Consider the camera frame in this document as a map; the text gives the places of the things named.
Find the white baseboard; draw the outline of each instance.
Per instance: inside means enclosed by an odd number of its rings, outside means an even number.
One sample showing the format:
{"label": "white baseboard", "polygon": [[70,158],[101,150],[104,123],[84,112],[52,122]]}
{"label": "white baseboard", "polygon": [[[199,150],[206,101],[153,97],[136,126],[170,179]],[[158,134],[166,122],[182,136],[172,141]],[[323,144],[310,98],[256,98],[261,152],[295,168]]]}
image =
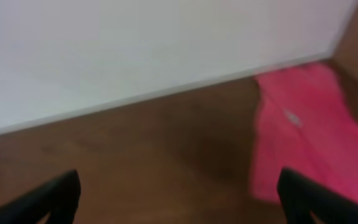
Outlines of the white baseboard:
{"label": "white baseboard", "polygon": [[49,117],[42,118],[42,119],[36,119],[36,120],[33,120],[33,121],[28,121],[28,122],[24,122],[24,123],[20,123],[20,124],[15,124],[15,125],[12,125],[12,126],[6,126],[6,127],[3,127],[3,128],[0,128],[0,134],[6,134],[6,133],[13,132],[13,131],[21,130],[21,129],[32,128],[32,127],[40,126],[40,125],[43,125],[43,124],[48,124],[48,123],[52,123],[52,122],[56,122],[56,121],[61,121],[61,120],[64,120],[64,119],[75,118],[75,117],[83,116],[83,115],[86,115],[86,114],[91,114],[91,113],[95,113],[95,112],[99,112],[99,111],[104,111],[104,110],[108,110],[108,109],[112,109],[112,108],[117,108],[117,107],[124,106],[124,105],[138,103],[140,101],[150,100],[150,99],[158,98],[158,97],[161,97],[161,96],[172,95],[172,94],[180,93],[180,92],[183,92],[183,91],[194,90],[194,89],[197,89],[197,88],[202,88],[202,87],[206,87],[206,86],[210,86],[210,85],[214,85],[214,84],[218,84],[218,83],[224,83],[224,82],[228,82],[228,81],[231,81],[231,80],[236,80],[236,79],[240,79],[240,78],[244,78],[244,77],[249,77],[249,76],[252,76],[252,75],[256,75],[256,74],[260,74],[260,73],[264,73],[264,72],[269,72],[269,71],[284,68],[284,67],[291,67],[291,66],[295,66],[295,65],[299,65],[299,64],[303,64],[303,63],[308,63],[308,62],[314,62],[314,61],[317,61],[317,60],[327,59],[327,58],[329,58],[331,56],[331,54],[332,54],[331,51],[330,52],[325,52],[325,53],[322,53],[322,54],[317,54],[317,55],[312,55],[312,56],[309,56],[309,57],[299,58],[299,59],[296,59],[296,60],[282,62],[282,63],[278,63],[278,64],[275,64],[275,65],[264,66],[264,67],[260,67],[260,68],[255,68],[255,69],[243,71],[243,72],[237,72],[237,73],[233,73],[233,74],[223,75],[223,76],[221,76],[219,78],[203,80],[201,82],[194,82],[194,83],[189,83],[189,84],[186,84],[186,85],[175,86],[173,88],[167,88],[167,89],[164,89],[164,90],[153,91],[153,92],[146,93],[146,94],[143,94],[143,95],[126,98],[126,99],[123,99],[123,100],[112,101],[110,103],[105,103],[105,104],[101,104],[101,105],[98,105],[98,106],[92,106],[92,107],[89,107],[89,108],[84,108],[84,109],[80,109],[80,110],[76,110],[76,111],[71,111],[71,112],[68,112],[68,113],[57,114],[57,115],[49,116]]}

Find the floor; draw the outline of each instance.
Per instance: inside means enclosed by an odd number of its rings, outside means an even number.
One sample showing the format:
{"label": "floor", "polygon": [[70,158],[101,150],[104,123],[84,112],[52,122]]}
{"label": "floor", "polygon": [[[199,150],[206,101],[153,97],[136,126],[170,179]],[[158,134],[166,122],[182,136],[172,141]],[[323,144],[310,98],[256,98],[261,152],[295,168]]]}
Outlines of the floor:
{"label": "floor", "polygon": [[0,205],[77,169],[75,223],[285,223],[247,193],[258,101],[245,78],[2,135]]}

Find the pink cloth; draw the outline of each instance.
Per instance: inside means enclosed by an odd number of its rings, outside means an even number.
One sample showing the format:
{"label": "pink cloth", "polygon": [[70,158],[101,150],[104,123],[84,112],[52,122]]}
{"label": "pink cloth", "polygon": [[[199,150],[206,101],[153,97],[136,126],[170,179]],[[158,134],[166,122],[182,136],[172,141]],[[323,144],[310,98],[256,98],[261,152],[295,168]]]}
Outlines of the pink cloth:
{"label": "pink cloth", "polygon": [[262,90],[250,191],[278,202],[284,166],[358,203],[358,124],[321,63],[256,77]]}

